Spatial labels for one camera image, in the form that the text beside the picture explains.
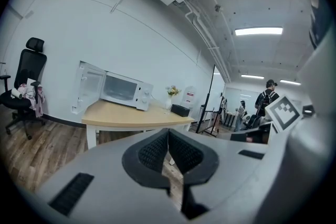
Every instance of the wooden tabletop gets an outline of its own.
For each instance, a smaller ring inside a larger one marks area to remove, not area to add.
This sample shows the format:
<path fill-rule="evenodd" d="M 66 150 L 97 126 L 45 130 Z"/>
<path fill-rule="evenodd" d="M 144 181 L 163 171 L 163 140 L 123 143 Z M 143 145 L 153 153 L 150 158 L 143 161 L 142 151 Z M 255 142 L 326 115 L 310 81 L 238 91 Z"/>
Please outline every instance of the wooden tabletop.
<path fill-rule="evenodd" d="M 181 117 L 155 104 L 147 111 L 129 106 L 99 100 L 86 109 L 82 123 L 108 127 L 154 127 L 177 124 L 189 124 L 195 121 L 191 117 Z"/>

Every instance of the microwave control panel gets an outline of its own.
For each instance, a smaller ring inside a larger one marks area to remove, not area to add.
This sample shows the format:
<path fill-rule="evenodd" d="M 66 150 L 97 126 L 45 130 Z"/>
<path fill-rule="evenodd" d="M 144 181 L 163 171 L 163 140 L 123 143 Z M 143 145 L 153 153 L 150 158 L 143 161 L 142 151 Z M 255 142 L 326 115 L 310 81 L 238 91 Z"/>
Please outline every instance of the microwave control panel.
<path fill-rule="evenodd" d="M 147 110 L 151 100 L 153 85 L 148 83 L 139 83 L 138 100 L 136 102 L 137 109 Z"/>

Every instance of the flower vase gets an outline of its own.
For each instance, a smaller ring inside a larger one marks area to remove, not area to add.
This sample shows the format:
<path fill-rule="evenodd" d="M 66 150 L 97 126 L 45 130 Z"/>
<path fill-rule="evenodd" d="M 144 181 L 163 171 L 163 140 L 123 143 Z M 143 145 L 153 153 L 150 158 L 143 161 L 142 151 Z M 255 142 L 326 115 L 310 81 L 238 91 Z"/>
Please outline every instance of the flower vase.
<path fill-rule="evenodd" d="M 168 95 L 168 98 L 164 104 L 164 108 L 167 109 L 168 111 L 170 111 L 170 109 L 172 108 L 172 96 Z"/>

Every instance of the microwave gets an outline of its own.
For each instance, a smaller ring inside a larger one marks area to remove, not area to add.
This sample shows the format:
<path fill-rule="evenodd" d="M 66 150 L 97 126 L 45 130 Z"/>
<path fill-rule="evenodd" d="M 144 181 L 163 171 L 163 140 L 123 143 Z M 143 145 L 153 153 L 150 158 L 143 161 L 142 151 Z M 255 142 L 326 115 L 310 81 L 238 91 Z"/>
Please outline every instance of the microwave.
<path fill-rule="evenodd" d="M 99 98 L 148 110 L 153 85 L 105 71 L 86 62 L 80 62 L 75 78 L 72 112 L 77 114 Z"/>

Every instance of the black box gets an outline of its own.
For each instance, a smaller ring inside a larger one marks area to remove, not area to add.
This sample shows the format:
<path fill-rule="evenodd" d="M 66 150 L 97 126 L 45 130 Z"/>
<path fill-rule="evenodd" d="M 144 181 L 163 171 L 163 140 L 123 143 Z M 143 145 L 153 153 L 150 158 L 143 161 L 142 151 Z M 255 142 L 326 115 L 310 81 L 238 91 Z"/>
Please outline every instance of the black box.
<path fill-rule="evenodd" d="M 170 109 L 171 112 L 181 116 L 181 117 L 188 117 L 190 109 L 187 109 L 183 106 L 174 104 L 172 105 L 172 109 Z"/>

